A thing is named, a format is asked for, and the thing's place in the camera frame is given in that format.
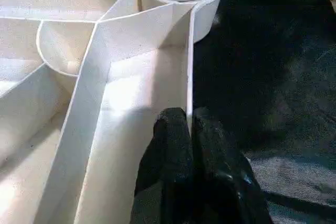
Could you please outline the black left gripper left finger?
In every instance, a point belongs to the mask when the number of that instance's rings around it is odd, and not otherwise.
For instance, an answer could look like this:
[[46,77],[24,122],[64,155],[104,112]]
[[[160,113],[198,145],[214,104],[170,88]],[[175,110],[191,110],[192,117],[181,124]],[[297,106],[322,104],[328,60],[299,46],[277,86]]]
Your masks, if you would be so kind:
[[160,112],[138,169],[131,223],[192,223],[193,154],[185,112]]

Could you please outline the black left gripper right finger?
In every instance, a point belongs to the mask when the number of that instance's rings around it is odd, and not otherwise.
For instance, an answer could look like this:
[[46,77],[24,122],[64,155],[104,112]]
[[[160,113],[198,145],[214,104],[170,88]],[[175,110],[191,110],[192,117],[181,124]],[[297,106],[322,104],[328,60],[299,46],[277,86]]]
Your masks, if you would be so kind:
[[194,111],[192,147],[198,223],[272,223],[250,162],[206,108]]

